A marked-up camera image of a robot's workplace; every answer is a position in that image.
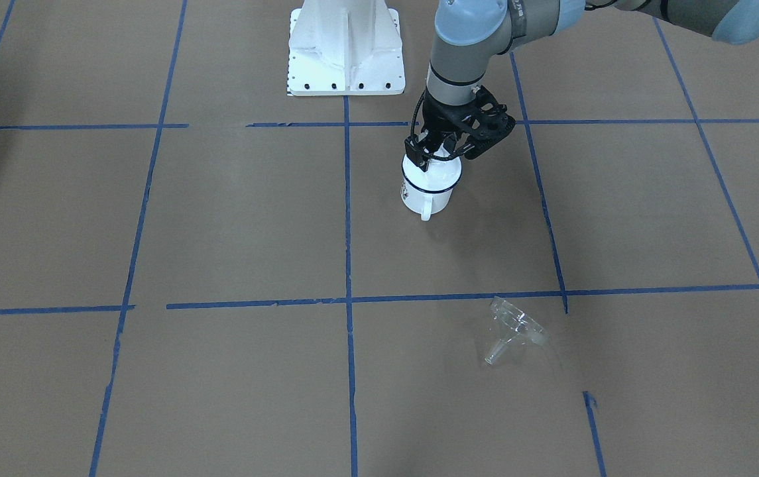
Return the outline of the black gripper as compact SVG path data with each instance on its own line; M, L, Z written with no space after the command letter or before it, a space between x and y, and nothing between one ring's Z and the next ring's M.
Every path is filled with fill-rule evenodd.
M466 105L446 105L425 90L418 102L423 109L424 126L418 136L404 139L404 153L422 172L437 159L444 147L451 159L474 160L505 139L515 128L516 119L507 113L487 88L475 88L473 100Z

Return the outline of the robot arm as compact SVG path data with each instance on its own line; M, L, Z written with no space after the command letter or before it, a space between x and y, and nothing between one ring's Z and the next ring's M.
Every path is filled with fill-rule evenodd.
M489 60L572 27L587 11L638 12L717 42L759 37L759 1L441 1L424 93L420 132L404 140L422 171L438 161L473 160L516 126L482 85Z

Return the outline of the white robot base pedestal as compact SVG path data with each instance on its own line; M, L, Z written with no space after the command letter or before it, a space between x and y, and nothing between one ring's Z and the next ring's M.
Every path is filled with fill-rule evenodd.
M288 95L406 89L400 15L384 1L304 1L290 12L288 48Z

